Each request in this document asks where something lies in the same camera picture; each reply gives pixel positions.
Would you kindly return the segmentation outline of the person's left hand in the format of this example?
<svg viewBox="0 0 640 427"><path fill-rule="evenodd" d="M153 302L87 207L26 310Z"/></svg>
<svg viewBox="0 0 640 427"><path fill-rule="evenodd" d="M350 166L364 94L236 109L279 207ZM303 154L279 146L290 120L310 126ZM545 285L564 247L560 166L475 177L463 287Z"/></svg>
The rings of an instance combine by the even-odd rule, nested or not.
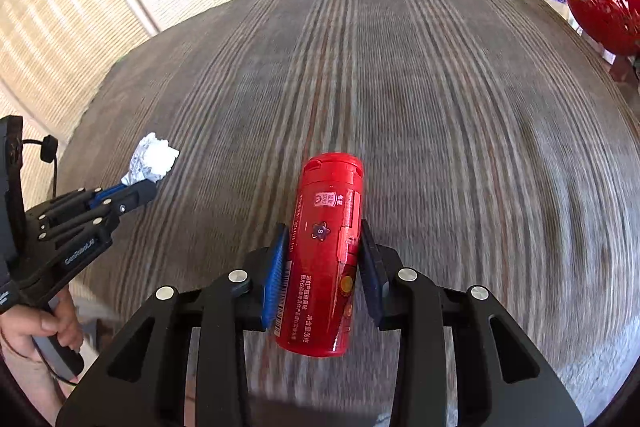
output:
<svg viewBox="0 0 640 427"><path fill-rule="evenodd" d="M77 318L75 303L68 287L57 294L53 312L16 305L1 314L1 335L12 351L21 357L38 359L34 337L54 336L62 347L78 352L84 334Z"/></svg>

